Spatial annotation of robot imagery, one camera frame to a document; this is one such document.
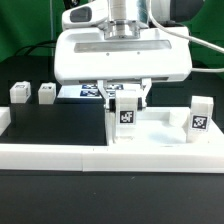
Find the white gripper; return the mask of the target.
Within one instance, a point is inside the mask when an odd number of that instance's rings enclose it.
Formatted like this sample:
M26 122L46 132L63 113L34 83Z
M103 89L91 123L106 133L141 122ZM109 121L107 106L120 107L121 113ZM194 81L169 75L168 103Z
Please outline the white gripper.
M62 14L56 42L54 74L62 85L97 83L108 112L115 100L107 82L139 82L138 110L147 107L153 82L178 82L192 69L189 31L184 26L157 28L150 18L158 5L84 4Z

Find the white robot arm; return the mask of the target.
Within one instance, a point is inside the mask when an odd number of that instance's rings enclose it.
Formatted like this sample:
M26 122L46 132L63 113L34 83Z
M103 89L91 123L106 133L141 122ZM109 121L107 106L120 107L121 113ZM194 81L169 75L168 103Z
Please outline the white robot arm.
M183 81L192 60L188 28L150 26L149 10L159 21L170 18L171 0L93 0L62 14L54 74L62 85L95 84L105 94L107 84L140 85L136 108L154 82Z

